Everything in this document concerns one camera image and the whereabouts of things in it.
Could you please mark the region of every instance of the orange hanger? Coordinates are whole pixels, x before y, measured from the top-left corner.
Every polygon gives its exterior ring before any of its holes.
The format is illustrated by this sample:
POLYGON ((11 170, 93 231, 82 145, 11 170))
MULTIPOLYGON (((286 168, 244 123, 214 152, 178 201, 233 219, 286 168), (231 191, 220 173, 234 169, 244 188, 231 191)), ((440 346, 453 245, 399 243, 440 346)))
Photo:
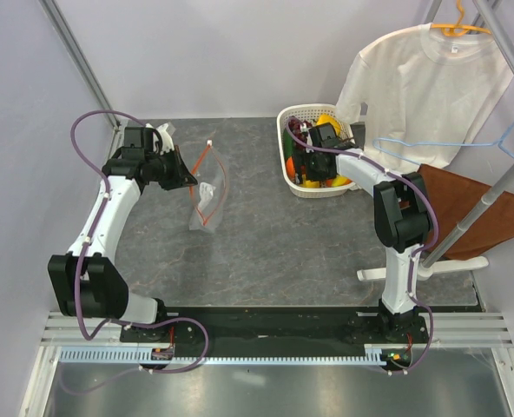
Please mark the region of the orange hanger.
POLYGON ((491 34, 491 31, 485 28, 479 28, 478 26, 470 26, 469 24, 461 24, 462 20, 464 20, 465 16, 465 10, 462 6, 462 1, 458 0, 457 4, 458 10, 459 10, 459 19, 455 24, 451 23, 434 23, 431 25, 432 29, 441 29, 442 33, 445 36, 451 36, 451 37, 457 37, 457 36, 463 36, 470 30, 476 30, 477 32, 483 32, 491 34))

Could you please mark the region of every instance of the brown cloth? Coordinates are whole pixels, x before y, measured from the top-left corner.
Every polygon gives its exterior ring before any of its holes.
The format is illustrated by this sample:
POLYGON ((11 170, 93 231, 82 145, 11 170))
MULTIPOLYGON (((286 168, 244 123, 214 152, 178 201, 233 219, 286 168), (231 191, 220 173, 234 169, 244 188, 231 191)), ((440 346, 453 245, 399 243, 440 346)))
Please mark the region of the brown cloth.
MULTIPOLYGON (((421 165, 427 194, 437 215, 437 246, 490 188, 452 172, 421 165)), ((446 251, 448 259, 465 261, 514 237, 514 194, 504 192, 469 230, 446 251)))

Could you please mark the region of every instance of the white basket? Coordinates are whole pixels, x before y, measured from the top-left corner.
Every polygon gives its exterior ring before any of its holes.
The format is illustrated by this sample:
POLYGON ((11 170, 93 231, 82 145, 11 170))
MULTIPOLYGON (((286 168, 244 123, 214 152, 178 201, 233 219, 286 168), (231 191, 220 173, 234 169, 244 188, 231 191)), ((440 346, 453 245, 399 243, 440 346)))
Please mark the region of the white basket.
MULTIPOLYGON (((284 174, 284 180, 290 187, 290 191, 296 194, 301 198, 325 198, 325 197, 335 197, 336 195, 344 194, 348 189, 354 187, 354 184, 349 183, 347 185, 343 185, 341 187, 334 188, 323 188, 323 189, 306 189, 305 187, 300 187, 299 185, 294 184, 288 178, 288 174, 286 172, 286 163, 284 162, 284 146, 282 146, 282 133, 284 132, 284 128, 286 127, 286 121, 288 117, 295 116, 300 120, 308 120, 311 121, 319 118, 320 115, 327 114, 329 116, 334 116, 334 110, 336 108, 332 106, 332 104, 301 104, 300 106, 292 106, 283 109, 276 118, 276 129, 278 130, 278 147, 280 150, 280 165, 282 166, 282 174, 284 174)), ((353 137, 352 130, 350 126, 341 122, 340 123, 341 132, 340 136, 343 138, 353 137)))

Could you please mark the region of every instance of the white stand base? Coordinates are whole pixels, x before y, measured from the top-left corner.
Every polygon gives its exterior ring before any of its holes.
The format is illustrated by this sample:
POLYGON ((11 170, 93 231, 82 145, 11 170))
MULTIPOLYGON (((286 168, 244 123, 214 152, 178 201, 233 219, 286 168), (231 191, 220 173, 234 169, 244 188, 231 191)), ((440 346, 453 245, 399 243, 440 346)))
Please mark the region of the white stand base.
MULTIPOLYGON (((467 261, 438 261, 434 262, 430 268, 423 268, 423 266, 419 264, 417 279, 419 281, 426 281, 434 274, 474 271, 475 269, 481 269, 488 265, 489 261, 484 256, 471 258, 467 261)), ((361 269, 358 271, 358 278, 360 281, 384 280, 386 278, 386 268, 361 269)))

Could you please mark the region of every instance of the white t-shirt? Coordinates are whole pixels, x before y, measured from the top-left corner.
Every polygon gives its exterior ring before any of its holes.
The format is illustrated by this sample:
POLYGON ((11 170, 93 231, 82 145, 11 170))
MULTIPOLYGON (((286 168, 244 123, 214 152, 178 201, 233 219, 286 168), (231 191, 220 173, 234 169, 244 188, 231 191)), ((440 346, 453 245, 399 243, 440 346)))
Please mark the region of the white t-shirt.
MULTIPOLYGON (((492 36, 448 37, 431 30, 430 24, 421 24, 383 36, 357 55, 336 104, 336 116, 357 122, 361 103, 366 103, 365 153, 387 168, 415 171, 418 165, 376 150, 373 139, 469 143, 511 79, 492 36)), ((459 151, 453 146, 379 145, 437 168, 448 165, 459 151)))

